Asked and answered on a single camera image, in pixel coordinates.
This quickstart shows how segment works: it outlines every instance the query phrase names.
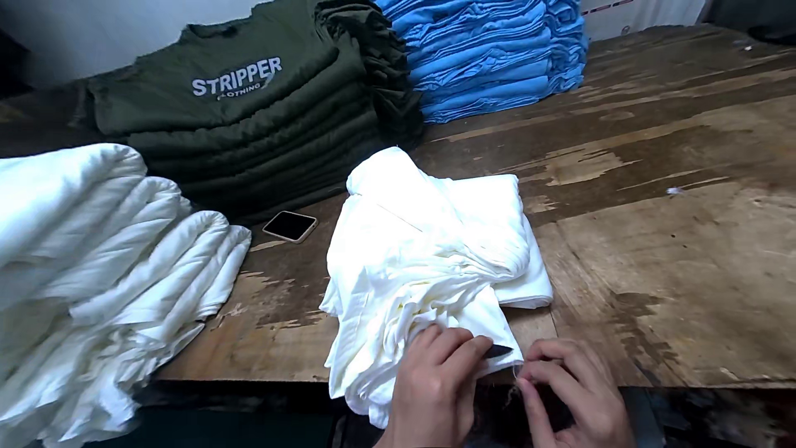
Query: phone screen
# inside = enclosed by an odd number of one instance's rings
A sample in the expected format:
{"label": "phone screen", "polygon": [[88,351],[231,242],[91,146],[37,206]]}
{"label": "phone screen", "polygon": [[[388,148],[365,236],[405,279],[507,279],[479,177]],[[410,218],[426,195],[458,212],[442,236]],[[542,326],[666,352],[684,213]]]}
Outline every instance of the phone screen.
{"label": "phone screen", "polygon": [[275,218],[263,227],[263,230],[291,240],[297,240],[304,235],[304,232],[312,226],[313,222],[315,222],[314,218],[280,211]]}

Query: plywood tabletop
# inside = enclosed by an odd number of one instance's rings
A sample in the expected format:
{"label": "plywood tabletop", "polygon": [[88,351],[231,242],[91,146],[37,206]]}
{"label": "plywood tabletop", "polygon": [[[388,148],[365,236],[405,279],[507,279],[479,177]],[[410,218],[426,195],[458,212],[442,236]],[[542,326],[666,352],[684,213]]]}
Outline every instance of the plywood tabletop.
{"label": "plywood tabletop", "polygon": [[[429,175],[512,173],[555,289],[521,346],[589,340],[622,385],[796,385],[796,51],[711,26],[595,43],[583,86],[429,127]],[[673,194],[667,193],[675,188]],[[228,303],[160,379],[325,381],[345,196],[300,245],[259,228]]]}

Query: smartphone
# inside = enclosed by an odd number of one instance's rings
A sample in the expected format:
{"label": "smartphone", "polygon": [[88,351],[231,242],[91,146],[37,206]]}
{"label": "smartphone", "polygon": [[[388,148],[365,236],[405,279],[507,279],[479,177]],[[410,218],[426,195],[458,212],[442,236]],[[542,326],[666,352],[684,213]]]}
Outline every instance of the smartphone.
{"label": "smartphone", "polygon": [[311,216],[292,211],[280,211],[263,227],[263,232],[299,244],[317,225],[318,220]]}

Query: light blue fabric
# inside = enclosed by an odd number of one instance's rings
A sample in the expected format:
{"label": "light blue fabric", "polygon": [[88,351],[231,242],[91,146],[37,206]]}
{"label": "light blue fabric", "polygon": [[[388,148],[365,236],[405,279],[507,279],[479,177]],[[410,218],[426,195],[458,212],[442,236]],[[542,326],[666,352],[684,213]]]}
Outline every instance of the light blue fabric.
{"label": "light blue fabric", "polygon": [[406,41],[427,123],[536,103],[583,81],[579,0],[376,0]]}

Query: white fabric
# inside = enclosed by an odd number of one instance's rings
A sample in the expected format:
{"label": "white fabric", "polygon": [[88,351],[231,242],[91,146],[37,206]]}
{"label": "white fabric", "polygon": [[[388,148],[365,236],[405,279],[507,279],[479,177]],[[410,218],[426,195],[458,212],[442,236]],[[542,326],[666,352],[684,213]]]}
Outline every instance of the white fabric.
{"label": "white fabric", "polygon": [[109,143],[0,159],[0,446],[124,434],[131,388],[227,300],[251,242]]}
{"label": "white fabric", "polygon": [[517,177],[435,179],[391,147],[354,169],[347,187],[321,303],[340,321],[326,360],[330,396],[386,427],[404,349],[432,323],[513,348],[481,375],[521,364],[500,304],[544,306],[552,288]]}

